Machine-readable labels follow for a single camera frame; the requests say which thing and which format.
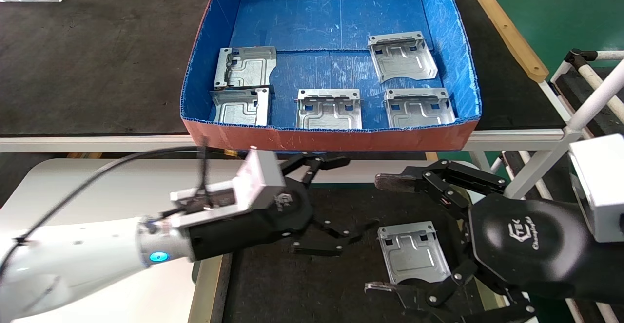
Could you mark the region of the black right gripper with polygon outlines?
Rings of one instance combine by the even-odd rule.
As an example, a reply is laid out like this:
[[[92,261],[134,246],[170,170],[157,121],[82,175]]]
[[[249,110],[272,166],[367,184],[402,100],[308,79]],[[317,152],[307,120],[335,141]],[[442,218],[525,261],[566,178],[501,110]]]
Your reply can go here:
[[[407,166],[399,174],[380,173],[374,183],[379,190],[425,194],[457,220],[469,215],[475,258],[512,286],[503,289],[508,306],[466,316],[449,310],[447,301],[482,273],[471,260],[439,283],[365,284],[366,293],[396,294],[405,313],[425,314],[431,323],[526,323],[536,309],[520,290],[551,299],[623,303],[623,244],[595,241],[573,203],[508,199],[501,195],[505,179],[448,160]],[[488,196],[470,208],[454,186]]]

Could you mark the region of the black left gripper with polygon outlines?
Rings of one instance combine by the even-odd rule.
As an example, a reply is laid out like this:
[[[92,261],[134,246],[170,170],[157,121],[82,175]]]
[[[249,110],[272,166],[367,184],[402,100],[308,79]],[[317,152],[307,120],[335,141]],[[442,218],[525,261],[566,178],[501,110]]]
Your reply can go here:
[[[265,245],[293,236],[290,253],[303,256],[341,256],[344,250],[363,239],[366,232],[379,226],[379,219],[368,220],[352,229],[336,230],[330,220],[313,218],[308,187],[319,171],[349,165],[351,159],[336,154],[302,152],[280,163],[283,176],[307,166],[301,182],[285,179],[285,190],[268,209],[251,210],[244,214],[191,226],[188,230],[192,260],[201,261],[256,245]],[[306,237],[307,228],[314,228],[330,240]]]

